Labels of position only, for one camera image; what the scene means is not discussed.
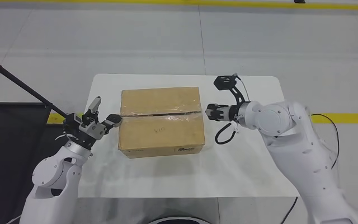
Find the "cardboard box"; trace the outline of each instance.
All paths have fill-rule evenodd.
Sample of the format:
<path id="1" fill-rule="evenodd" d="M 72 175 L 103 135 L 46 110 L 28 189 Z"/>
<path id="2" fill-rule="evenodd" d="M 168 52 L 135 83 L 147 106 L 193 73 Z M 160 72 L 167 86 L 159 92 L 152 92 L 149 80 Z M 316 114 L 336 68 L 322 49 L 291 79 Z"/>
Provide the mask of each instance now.
<path id="1" fill-rule="evenodd" d="M 120 115 L 128 158 L 199 153 L 205 144 L 197 87 L 124 90 Z"/>

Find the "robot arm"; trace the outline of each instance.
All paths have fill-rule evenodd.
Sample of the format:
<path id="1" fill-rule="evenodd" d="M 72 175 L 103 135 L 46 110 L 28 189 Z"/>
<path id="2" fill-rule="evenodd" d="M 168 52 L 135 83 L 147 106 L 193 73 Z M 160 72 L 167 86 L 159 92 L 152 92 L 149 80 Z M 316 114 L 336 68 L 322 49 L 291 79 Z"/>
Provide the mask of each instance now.
<path id="1" fill-rule="evenodd" d="M 222 83 L 234 80 L 219 79 Z M 210 104 L 206 114 L 211 120 L 233 120 L 260 132 L 276 166 L 301 195 L 309 224 L 358 224 L 356 212 L 335 183 L 328 153 L 305 107 L 296 102 L 262 106 L 243 100 L 232 106 Z"/>
<path id="2" fill-rule="evenodd" d="M 97 97 L 82 118 L 69 114 L 64 121 L 64 136 L 69 141 L 49 158 L 43 159 L 32 174 L 34 188 L 26 199 L 20 224 L 70 224 L 78 197 L 82 165 L 92 156 L 93 144 L 121 123 L 119 115 L 111 114 L 99 123 Z M 54 196 L 52 189 L 62 192 Z"/>

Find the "white table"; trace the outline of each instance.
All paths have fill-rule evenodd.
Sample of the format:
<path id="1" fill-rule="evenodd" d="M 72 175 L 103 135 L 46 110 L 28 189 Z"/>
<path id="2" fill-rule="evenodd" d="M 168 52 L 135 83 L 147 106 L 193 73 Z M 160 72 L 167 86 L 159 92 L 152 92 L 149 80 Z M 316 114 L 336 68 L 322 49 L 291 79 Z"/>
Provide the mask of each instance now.
<path id="1" fill-rule="evenodd" d="M 218 91 L 216 76 L 98 74 L 87 107 L 102 97 L 99 118 L 120 111 L 121 91 L 138 88 L 198 86 L 203 111 L 207 104 L 235 104 L 229 91 Z M 275 77 L 242 77 L 251 100 L 261 104 L 283 101 Z M 238 88 L 243 91 L 241 83 Z M 225 123 L 204 116 L 206 145 L 199 154 L 128 159 L 117 149 L 118 129 L 96 142 L 94 154 L 83 166 L 79 197 L 279 197 L 298 196 L 293 185 L 275 166 L 255 130 L 240 134 L 225 145 L 214 142 Z M 231 130 L 222 134 L 229 137 Z"/>

